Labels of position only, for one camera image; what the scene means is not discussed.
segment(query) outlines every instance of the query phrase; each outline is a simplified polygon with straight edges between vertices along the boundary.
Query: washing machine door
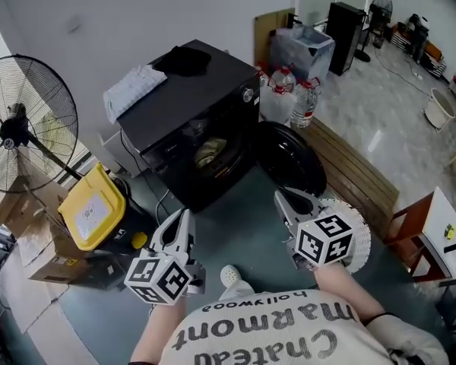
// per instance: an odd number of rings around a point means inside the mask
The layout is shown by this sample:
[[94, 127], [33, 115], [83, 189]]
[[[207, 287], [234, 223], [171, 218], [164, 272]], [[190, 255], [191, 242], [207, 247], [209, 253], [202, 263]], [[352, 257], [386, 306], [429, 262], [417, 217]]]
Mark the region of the washing machine door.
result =
[[295, 131], [276, 122], [260, 122], [251, 137], [258, 165], [278, 186], [320, 196], [326, 173], [318, 156]]

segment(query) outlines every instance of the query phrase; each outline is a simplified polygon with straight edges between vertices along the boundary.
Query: black washing machine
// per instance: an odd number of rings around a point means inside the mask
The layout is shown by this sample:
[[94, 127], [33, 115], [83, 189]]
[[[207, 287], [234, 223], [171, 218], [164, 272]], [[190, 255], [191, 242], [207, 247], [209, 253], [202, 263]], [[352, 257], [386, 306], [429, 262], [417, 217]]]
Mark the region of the black washing machine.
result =
[[286, 126], [258, 123], [257, 70], [198, 40], [183, 47], [209, 55], [204, 73], [167, 72], [164, 83], [119, 118], [171, 193], [200, 211], [258, 161], [278, 185], [320, 195], [326, 178], [314, 151]]

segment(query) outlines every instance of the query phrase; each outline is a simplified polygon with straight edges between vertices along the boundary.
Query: label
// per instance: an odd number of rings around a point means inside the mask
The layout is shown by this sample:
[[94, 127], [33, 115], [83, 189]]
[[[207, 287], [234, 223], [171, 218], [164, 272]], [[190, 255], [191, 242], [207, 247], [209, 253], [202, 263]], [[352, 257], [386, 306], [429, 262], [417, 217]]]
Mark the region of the label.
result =
[[68, 261], [65, 262], [64, 265], [66, 266], [73, 266], [76, 262], [78, 262], [78, 259], [69, 259]]
[[66, 263], [66, 261], [68, 261], [68, 259], [65, 259], [64, 257], [56, 257], [56, 259], [54, 260], [54, 263], [59, 264], [59, 265], [64, 265]]
[[74, 216], [74, 223], [79, 235], [88, 240], [92, 232], [108, 217], [110, 208], [106, 206], [98, 193], [95, 193], [84, 205], [83, 209]]
[[58, 264], [58, 265], [73, 266], [78, 261], [79, 261], [78, 259], [67, 259], [65, 257], [56, 257], [54, 260], [54, 263]]
[[120, 240], [121, 238], [123, 238], [123, 236], [127, 234], [127, 230], [123, 230], [122, 228], [119, 230], [119, 232], [115, 235], [115, 237], [113, 238], [114, 240]]

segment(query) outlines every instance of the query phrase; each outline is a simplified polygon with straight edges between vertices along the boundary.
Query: cable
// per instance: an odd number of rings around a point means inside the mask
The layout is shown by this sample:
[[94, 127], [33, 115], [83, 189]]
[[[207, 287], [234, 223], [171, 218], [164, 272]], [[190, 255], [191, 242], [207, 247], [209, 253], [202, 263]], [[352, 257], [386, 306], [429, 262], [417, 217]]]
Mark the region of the cable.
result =
[[160, 222], [159, 222], [159, 205], [162, 204], [162, 200], [164, 200], [166, 198], [168, 193], [169, 193], [169, 190], [167, 189], [166, 193], [164, 193], [164, 196], [162, 196], [160, 198], [160, 200], [157, 202], [157, 204], [155, 205], [155, 220], [157, 221], [157, 226], [160, 226]]
[[412, 73], [414, 76], [416, 75], [416, 73], [413, 72], [413, 69], [412, 69], [412, 62], [409, 60], [409, 59], [405, 59], [407, 61], [407, 64], [409, 64], [409, 68], [410, 68], [410, 73]]
[[135, 155], [132, 154], [132, 152], [127, 148], [127, 146], [125, 145], [125, 142], [123, 141], [123, 129], [120, 129], [120, 142], [122, 143], [122, 146], [123, 148], [127, 151], [127, 153], [129, 153], [131, 155], [131, 157], [134, 159], [135, 161], [135, 165], [137, 165], [137, 169], [138, 171], [140, 172], [140, 174], [144, 177], [144, 180], [145, 180], [145, 183], [147, 184], [147, 186], [149, 187], [150, 191], [154, 194], [155, 198], [157, 199], [157, 204], [156, 204], [156, 207], [155, 207], [155, 216], [156, 216], [156, 219], [157, 219], [157, 225], [159, 225], [159, 219], [158, 219], [158, 215], [157, 215], [157, 211], [158, 211], [158, 206], [159, 205], [162, 205], [162, 208], [164, 209], [164, 211], [166, 212], [166, 214], [168, 215], [169, 212], [166, 210], [166, 207], [164, 206], [164, 204], [162, 204], [162, 200], [166, 197], [167, 193], [169, 192], [169, 190], [167, 189], [167, 192], [166, 194], [161, 198], [159, 199], [157, 197], [157, 194], [154, 192], [154, 189], [152, 188], [152, 186], [150, 186], [150, 183], [148, 182], [147, 180], [147, 177], [145, 176], [144, 172], [142, 172], [142, 169], [140, 168], [140, 166], [138, 165], [138, 162], [137, 162], [137, 158], [135, 158]]
[[377, 49], [374, 47], [373, 48], [373, 52], [375, 53], [375, 57], [377, 58], [378, 62], [380, 62], [380, 65], [383, 67], [383, 69], [389, 71], [390, 73], [393, 73], [394, 75], [397, 75], [398, 77], [400, 77], [402, 80], [404, 80], [405, 82], [407, 82], [411, 87], [414, 87], [416, 88], [420, 93], [422, 94], [425, 94], [426, 96], [429, 96], [429, 94], [427, 92], [424, 92], [422, 89], [420, 89], [419, 87], [417, 87], [416, 85], [412, 84], [410, 81], [407, 81], [404, 76], [402, 76], [401, 74], [397, 73], [396, 71], [393, 71], [389, 68], [387, 68], [386, 66], [384, 66], [382, 64], [382, 61], [380, 61], [380, 58], [378, 57], [378, 53], [377, 53]]

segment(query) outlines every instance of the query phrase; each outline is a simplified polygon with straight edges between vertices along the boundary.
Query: yellow bin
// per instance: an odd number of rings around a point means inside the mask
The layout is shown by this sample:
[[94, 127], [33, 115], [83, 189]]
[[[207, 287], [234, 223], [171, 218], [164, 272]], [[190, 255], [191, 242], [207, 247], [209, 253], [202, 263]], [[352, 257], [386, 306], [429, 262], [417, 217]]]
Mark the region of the yellow bin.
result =
[[131, 203], [98, 163], [59, 206], [80, 250], [103, 249], [126, 254], [147, 242], [155, 223]]

